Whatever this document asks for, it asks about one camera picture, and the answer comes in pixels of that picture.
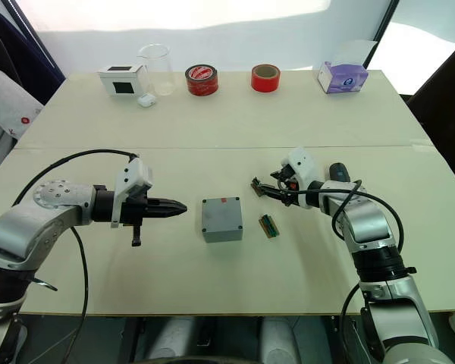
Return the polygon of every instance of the robotic arm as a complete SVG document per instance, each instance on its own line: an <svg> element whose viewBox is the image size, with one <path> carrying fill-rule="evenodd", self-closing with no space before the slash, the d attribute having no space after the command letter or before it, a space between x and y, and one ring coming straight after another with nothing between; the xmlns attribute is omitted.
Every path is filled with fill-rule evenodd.
<svg viewBox="0 0 455 364"><path fill-rule="evenodd" d="M294 149L281 165L280 171L271 174L278 180L278 189L261 184L257 178L253 179L252 187L259 196L278 199L286 206L316 207L333 217L356 186L349 182L342 164L331 167L332 180L319 182L316 164L302 148ZM290 193L301 190L313 193ZM451 363L438 350L435 328L410 274L416 270L403 264L379 207L368 197L354 195L338 215L337 223L360 278L365 300L361 316L372 356L387 364Z"/></svg>
<svg viewBox="0 0 455 364"><path fill-rule="evenodd" d="M113 228L132 225L132 246L139 246L144 218L167 218L187 210L174 200L147 197L152 185L152 172L135 158L118 174L115 191L54 180L40 184L33 200L0 217L0 362L14 353L20 326L15 316L29 284L57 290L35 273L65 230L92 221L110 222Z"/></svg>

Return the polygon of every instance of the red tape roll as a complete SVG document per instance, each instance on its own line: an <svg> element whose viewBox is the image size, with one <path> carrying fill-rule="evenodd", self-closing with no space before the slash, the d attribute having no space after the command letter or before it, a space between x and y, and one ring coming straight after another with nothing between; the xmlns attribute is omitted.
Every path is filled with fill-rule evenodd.
<svg viewBox="0 0 455 364"><path fill-rule="evenodd" d="M207 96L218 89L218 72L213 66L196 64L185 71L189 92L196 96Z"/></svg>
<svg viewBox="0 0 455 364"><path fill-rule="evenodd" d="M251 87L261 93L270 93L278 88L281 72L272 64L259 64L251 70Z"/></svg>

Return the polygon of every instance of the small white object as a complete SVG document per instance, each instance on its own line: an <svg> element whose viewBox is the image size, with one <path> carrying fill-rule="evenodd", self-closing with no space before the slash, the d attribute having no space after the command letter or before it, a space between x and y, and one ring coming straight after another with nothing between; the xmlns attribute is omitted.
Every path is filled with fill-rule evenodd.
<svg viewBox="0 0 455 364"><path fill-rule="evenodd" d="M112 96L141 96L148 89L146 69L142 64L108 66L99 70L98 74Z"/></svg>
<svg viewBox="0 0 455 364"><path fill-rule="evenodd" d="M138 98L138 103L144 108L148 108L157 102L157 98L151 93L146 93Z"/></svg>
<svg viewBox="0 0 455 364"><path fill-rule="evenodd" d="M150 167L143 164L140 158L131 161L124 171L118 173L115 183L115 197L111 214L111 227L117 228L120 224L121 205L127 197L136 197L145 194L153 186L153 176Z"/></svg>

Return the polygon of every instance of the purple tissue box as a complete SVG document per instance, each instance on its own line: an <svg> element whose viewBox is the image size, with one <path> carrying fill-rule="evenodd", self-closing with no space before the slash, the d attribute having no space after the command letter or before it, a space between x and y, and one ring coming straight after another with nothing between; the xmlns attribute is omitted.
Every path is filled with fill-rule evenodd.
<svg viewBox="0 0 455 364"><path fill-rule="evenodd" d="M331 62L324 62L318 81L326 93L350 93L359 91L367 76L367 70L361 65L339 64L331 67Z"/></svg>

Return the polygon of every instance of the person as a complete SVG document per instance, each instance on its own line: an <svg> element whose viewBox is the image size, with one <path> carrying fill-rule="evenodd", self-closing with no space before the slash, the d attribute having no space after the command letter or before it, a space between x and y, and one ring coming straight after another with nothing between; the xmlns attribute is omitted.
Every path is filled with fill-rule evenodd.
<svg viewBox="0 0 455 364"><path fill-rule="evenodd" d="M43 106L0 71L0 164Z"/></svg>

